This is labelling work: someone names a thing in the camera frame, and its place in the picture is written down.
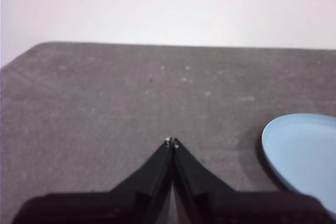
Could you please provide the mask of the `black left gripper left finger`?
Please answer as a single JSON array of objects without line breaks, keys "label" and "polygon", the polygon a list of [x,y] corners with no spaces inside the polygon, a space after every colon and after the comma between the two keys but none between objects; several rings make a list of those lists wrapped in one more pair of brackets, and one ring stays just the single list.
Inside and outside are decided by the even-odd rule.
[{"label": "black left gripper left finger", "polygon": [[159,223],[169,210],[173,144],[109,191],[54,193],[26,201],[13,223]]}]

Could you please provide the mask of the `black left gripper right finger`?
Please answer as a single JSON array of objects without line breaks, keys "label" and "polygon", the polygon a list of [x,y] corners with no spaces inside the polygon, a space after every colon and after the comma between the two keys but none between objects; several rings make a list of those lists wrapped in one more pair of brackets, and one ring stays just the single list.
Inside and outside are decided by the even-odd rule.
[{"label": "black left gripper right finger", "polygon": [[289,191],[236,191],[173,140],[174,190],[181,223],[333,223],[315,198]]}]

